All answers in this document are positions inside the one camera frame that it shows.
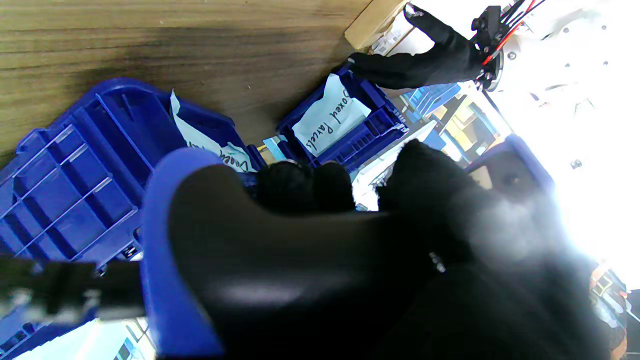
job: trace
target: blue plastic bin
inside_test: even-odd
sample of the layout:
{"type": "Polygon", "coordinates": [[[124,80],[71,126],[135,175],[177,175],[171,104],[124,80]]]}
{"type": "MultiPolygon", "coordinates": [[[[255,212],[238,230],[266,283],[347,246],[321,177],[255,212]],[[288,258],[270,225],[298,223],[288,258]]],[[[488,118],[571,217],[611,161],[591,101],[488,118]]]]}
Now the blue plastic bin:
{"type": "Polygon", "coordinates": [[[322,99],[324,95],[324,85],[322,85],[276,127],[276,132],[287,139],[279,142],[278,147],[287,158],[308,163],[311,167],[336,161],[348,172],[352,172],[386,146],[400,139],[409,129],[404,124],[403,116],[377,86],[354,77],[346,67],[340,68],[336,74],[340,76],[340,81],[349,95],[371,109],[371,114],[347,135],[315,157],[298,141],[292,127],[302,119],[314,102],[322,99]]]}
{"type": "Polygon", "coordinates": [[[415,109],[415,120],[412,119],[412,122],[415,122],[446,104],[460,90],[458,84],[431,85],[417,88],[402,96],[415,109]]]}
{"type": "MultiPolygon", "coordinates": [[[[133,79],[112,79],[89,91],[47,129],[34,129],[0,171],[0,250],[18,258],[93,261],[130,259],[142,250],[138,228],[147,179],[158,161],[186,143],[170,113],[170,94],[133,79]]],[[[234,122],[180,100],[180,117],[220,144],[245,146],[234,122]]],[[[39,324],[23,309],[0,320],[0,359],[13,358],[67,332],[29,339],[39,324]]]]}

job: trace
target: wooden table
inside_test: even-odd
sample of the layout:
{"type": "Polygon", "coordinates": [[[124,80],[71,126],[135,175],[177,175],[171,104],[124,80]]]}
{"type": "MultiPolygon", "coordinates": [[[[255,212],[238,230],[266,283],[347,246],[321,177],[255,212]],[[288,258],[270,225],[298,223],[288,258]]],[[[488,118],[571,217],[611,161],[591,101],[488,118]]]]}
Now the wooden table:
{"type": "Polygon", "coordinates": [[[98,82],[128,76],[232,117],[246,143],[352,51],[369,0],[0,3],[0,165],[98,82]]]}

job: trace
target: paper label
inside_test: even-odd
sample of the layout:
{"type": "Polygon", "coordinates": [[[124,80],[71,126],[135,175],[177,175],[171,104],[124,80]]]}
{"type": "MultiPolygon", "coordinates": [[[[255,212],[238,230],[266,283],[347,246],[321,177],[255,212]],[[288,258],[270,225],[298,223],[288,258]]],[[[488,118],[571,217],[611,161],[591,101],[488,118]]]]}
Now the paper label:
{"type": "Polygon", "coordinates": [[[292,126],[296,138],[318,156],[369,116],[371,109],[349,96],[340,77],[330,74],[324,96],[292,126]]]}
{"type": "Polygon", "coordinates": [[[247,155],[242,148],[236,147],[230,142],[227,142],[226,146],[221,147],[220,144],[212,138],[209,138],[195,127],[187,124],[186,121],[180,119],[178,111],[180,111],[180,101],[175,96],[175,92],[171,91],[171,112],[173,113],[173,120],[189,147],[199,147],[215,153],[220,157],[222,162],[237,172],[255,172],[251,165],[249,155],[247,155]]]}

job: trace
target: red wire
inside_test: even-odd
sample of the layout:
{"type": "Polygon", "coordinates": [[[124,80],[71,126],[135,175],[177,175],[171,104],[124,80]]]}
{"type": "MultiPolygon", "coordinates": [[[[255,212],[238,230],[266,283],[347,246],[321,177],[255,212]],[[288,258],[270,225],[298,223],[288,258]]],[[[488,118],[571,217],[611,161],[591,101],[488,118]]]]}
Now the red wire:
{"type": "MultiPolygon", "coordinates": [[[[527,11],[531,10],[531,8],[533,7],[533,5],[536,3],[536,0],[531,0],[531,4],[529,4],[529,7],[527,8],[527,11]]],[[[493,56],[494,54],[497,54],[498,51],[500,51],[500,49],[502,49],[502,47],[504,46],[504,44],[507,43],[507,41],[509,40],[509,38],[513,35],[513,33],[516,32],[516,30],[520,27],[520,25],[522,25],[524,23],[523,21],[520,21],[519,24],[517,24],[516,26],[513,27],[513,29],[511,29],[511,31],[509,31],[509,33],[507,33],[507,35],[502,39],[502,41],[498,44],[498,47],[495,48],[495,52],[489,56],[487,56],[487,58],[484,60],[484,62],[482,63],[483,66],[485,66],[486,64],[489,63],[489,61],[493,60],[493,56]]]]}

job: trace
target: gloved hand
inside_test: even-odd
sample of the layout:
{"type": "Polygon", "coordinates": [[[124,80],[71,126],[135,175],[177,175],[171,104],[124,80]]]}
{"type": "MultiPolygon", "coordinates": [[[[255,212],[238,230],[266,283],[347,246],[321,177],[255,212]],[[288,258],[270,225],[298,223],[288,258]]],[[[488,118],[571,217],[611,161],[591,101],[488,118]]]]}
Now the gloved hand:
{"type": "Polygon", "coordinates": [[[476,45],[450,26],[418,6],[404,7],[406,20],[434,42],[426,53],[392,56],[353,53],[353,74],[383,88],[419,88],[473,80],[482,70],[482,56],[476,45]]]}

